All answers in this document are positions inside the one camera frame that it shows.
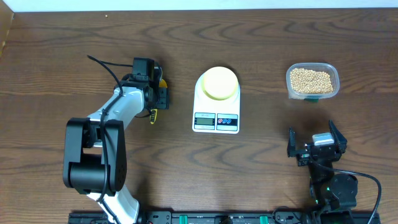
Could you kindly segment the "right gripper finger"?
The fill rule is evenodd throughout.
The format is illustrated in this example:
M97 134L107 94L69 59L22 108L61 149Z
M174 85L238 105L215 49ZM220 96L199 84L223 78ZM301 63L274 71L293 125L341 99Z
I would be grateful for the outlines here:
M347 139L340 133L332 120L329 120L328 124L331 135L335 141L334 145L338 148L340 153L345 153L348 143Z
M287 155L288 157L296 156L296 145L295 145L295 131L293 127L289 128L289 140L287 145Z

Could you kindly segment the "yellow scoop spoon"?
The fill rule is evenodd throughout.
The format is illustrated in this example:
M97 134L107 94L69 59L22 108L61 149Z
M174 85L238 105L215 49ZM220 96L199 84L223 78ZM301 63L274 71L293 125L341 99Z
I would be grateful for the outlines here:
M167 88L167 83L166 83L166 81L165 81L165 80L161 80L160 83L159 83L159 87L160 87L160 88ZM150 110L150 116L149 116L149 118L150 118L150 123L151 123L151 124L154 124L154 123L156 122L156 119L157 119L157 112L158 112L158 109L151 109L151 110Z

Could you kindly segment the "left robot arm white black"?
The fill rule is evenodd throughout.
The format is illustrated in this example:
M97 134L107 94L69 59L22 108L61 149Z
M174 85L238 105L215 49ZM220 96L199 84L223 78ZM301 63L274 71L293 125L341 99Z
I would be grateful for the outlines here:
M99 110L66 125L63 182L97 202L110 223L137 223L139 217L139 202L125 185L125 129L143 111L169 107L162 67L135 58L131 68Z

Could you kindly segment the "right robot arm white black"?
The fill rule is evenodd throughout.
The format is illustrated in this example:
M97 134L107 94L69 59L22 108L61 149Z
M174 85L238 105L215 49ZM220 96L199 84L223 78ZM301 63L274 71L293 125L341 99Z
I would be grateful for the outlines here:
M299 149L295 131L289 128L287 155L297 160L299 167L308 167L310 195L316 206L304 212L302 223L353 223L351 208L357 205L358 180L354 174L337 172L333 163L346 151L347 139L332 121L330 131L316 134L313 141Z

